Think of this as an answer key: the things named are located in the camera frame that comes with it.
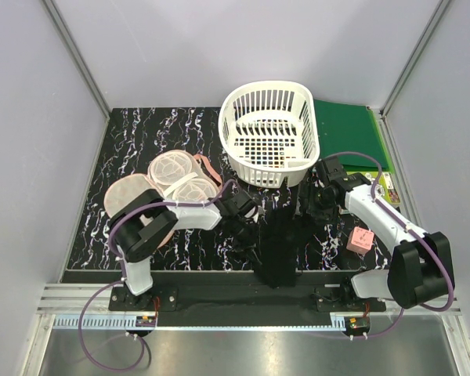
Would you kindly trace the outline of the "black bra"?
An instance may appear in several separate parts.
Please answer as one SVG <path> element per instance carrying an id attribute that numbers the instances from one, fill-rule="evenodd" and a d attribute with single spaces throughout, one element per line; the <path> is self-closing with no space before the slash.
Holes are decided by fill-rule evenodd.
<path id="1" fill-rule="evenodd" d="M 271 288 L 294 287 L 298 274 L 298 253 L 316 230 L 316 221 L 299 214 L 299 187 L 290 188 L 291 202 L 271 210 L 259 227 L 260 269 L 258 279 Z"/>

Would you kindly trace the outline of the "pink mesh bra laundry bag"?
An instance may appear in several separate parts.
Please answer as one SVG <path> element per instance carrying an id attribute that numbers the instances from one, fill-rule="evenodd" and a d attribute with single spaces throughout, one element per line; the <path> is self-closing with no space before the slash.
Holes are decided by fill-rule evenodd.
<path id="1" fill-rule="evenodd" d="M 183 150 L 165 152 L 150 162 L 146 173 L 125 176 L 110 185 L 103 199 L 110 219 L 147 189 L 156 190 L 165 201 L 201 202 L 220 196 L 222 179 L 200 154 Z"/>

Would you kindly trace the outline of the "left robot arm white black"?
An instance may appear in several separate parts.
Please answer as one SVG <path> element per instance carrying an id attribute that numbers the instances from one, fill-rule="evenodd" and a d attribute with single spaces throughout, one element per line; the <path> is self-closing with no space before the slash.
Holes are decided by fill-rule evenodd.
<path id="1" fill-rule="evenodd" d="M 108 245 L 122 267 L 128 288 L 126 301 L 138 310 L 153 302 L 150 258 L 170 233 L 177 230 L 214 230 L 218 227 L 243 248 L 255 242 L 259 206 L 244 191 L 208 201 L 165 201 L 147 189 L 110 219 Z"/>

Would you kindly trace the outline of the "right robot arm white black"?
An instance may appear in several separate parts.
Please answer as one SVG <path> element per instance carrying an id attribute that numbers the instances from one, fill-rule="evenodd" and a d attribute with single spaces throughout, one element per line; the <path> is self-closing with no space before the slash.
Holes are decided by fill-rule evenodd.
<path id="1" fill-rule="evenodd" d="M 365 224 L 352 231 L 350 247 L 370 244 L 376 236 L 391 253 L 388 269 L 358 272 L 340 283 L 341 304 L 354 311 L 368 299 L 380 298 L 403 309 L 448 310 L 455 289 L 448 238 L 413 224 L 378 194 L 376 181 L 360 172 L 348 173 L 339 157 L 333 154 L 315 164 L 318 183 L 310 177 L 299 183 L 300 211 L 316 223 L 331 223 L 345 210 Z"/>

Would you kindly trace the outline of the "white plastic laundry basket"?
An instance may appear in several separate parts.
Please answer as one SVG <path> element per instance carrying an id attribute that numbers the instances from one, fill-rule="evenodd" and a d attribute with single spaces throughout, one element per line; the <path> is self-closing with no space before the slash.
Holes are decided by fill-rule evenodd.
<path id="1" fill-rule="evenodd" d="M 297 82 L 256 81 L 233 90 L 218 127 L 231 168 L 252 186 L 297 186 L 320 156 L 313 96 Z"/>

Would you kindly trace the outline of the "pink cube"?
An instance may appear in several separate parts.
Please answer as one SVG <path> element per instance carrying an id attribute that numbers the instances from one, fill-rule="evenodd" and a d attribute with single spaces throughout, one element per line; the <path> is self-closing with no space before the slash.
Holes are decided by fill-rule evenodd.
<path id="1" fill-rule="evenodd" d="M 374 233 L 361 227 L 354 227 L 349 235 L 346 248 L 354 253 L 365 255 L 374 243 Z"/>

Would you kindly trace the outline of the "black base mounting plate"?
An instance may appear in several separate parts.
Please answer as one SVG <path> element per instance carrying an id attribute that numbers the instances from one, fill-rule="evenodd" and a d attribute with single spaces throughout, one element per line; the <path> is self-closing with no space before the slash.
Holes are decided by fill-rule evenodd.
<path id="1" fill-rule="evenodd" d="M 368 304 L 339 301 L 340 284 L 351 271 L 305 271 L 294 287 L 271 288 L 253 272 L 154 272 L 153 287 L 138 297 L 126 287 L 114 287 L 109 309 L 140 316 L 158 313 L 160 328 L 201 330 L 228 327 L 286 327 L 310 329 L 331 326 L 332 313 L 383 313 L 375 298 Z"/>

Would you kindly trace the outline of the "green illustrated book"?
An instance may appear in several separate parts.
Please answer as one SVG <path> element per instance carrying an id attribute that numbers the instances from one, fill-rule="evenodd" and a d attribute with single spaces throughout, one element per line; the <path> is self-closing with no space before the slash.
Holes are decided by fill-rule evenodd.
<path id="1" fill-rule="evenodd" d="M 400 196 L 396 190 L 390 172 L 383 172 L 377 184 L 377 193 L 382 196 L 394 208 L 400 206 Z"/>

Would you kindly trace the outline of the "green folder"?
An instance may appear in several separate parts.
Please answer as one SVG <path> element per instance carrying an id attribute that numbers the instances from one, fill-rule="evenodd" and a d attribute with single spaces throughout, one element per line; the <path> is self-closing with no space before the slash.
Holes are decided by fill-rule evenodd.
<path id="1" fill-rule="evenodd" d="M 322 158 L 354 151 L 372 157 L 383 170 L 392 170 L 391 158 L 368 107 L 316 99 L 314 109 Z"/>

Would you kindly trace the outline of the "aluminium front rail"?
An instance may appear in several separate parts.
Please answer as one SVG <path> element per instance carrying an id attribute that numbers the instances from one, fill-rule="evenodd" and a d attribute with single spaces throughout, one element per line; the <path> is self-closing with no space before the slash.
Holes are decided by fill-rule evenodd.
<path id="1" fill-rule="evenodd" d="M 134 298 L 123 287 L 51 284 L 38 312 L 62 329 L 163 331 L 368 331 L 371 317 L 395 316 L 380 298 L 343 305 L 336 287 L 167 285 Z"/>

